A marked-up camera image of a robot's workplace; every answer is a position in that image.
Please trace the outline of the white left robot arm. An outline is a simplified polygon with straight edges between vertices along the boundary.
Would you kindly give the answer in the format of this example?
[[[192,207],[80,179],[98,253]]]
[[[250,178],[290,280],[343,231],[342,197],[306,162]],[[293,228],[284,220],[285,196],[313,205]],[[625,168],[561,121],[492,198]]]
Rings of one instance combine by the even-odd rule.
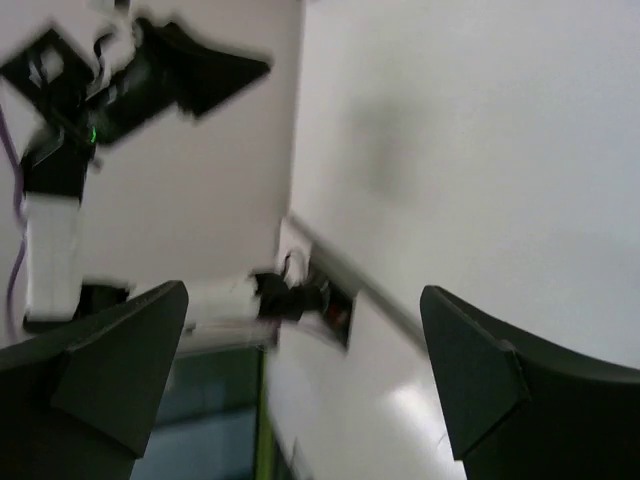
[[[42,118],[22,156],[14,158],[16,209],[23,228],[19,264],[27,270],[23,328],[41,334],[91,308],[93,289],[78,263],[86,176],[110,148],[169,108],[198,120],[266,77],[271,58],[250,49],[199,39],[179,22],[137,17],[134,52],[107,73],[105,29],[92,58],[46,24],[1,66],[3,79]]]

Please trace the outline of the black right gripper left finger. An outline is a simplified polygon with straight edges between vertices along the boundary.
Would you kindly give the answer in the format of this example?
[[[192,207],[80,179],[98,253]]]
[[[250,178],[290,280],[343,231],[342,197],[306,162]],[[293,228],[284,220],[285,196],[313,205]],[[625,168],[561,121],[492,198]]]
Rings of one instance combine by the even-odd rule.
[[[169,281],[2,349],[2,478],[130,478],[188,303],[185,284]]]

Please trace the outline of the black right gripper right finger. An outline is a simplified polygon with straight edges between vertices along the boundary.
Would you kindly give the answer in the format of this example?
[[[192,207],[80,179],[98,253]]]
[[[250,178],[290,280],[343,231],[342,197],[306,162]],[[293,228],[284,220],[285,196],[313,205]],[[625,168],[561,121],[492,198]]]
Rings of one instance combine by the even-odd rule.
[[[639,372],[424,288],[424,336],[453,457],[469,479],[636,479]]]

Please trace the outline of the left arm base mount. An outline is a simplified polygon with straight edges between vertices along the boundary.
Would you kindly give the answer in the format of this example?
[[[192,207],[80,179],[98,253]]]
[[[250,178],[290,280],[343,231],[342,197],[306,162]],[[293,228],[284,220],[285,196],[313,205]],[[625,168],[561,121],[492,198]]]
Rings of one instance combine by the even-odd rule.
[[[301,250],[287,252],[276,270],[254,272],[250,279],[256,282],[261,322],[295,325],[342,352],[348,350],[354,297],[308,262]]]

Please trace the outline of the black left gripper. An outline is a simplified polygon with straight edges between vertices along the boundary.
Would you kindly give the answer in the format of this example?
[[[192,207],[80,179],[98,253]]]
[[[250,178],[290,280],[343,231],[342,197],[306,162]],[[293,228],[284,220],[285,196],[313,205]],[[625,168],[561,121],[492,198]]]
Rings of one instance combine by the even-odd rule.
[[[272,58],[199,40],[180,23],[138,17],[141,47],[91,97],[83,114],[93,142],[112,146],[171,106],[200,118],[271,72]]]

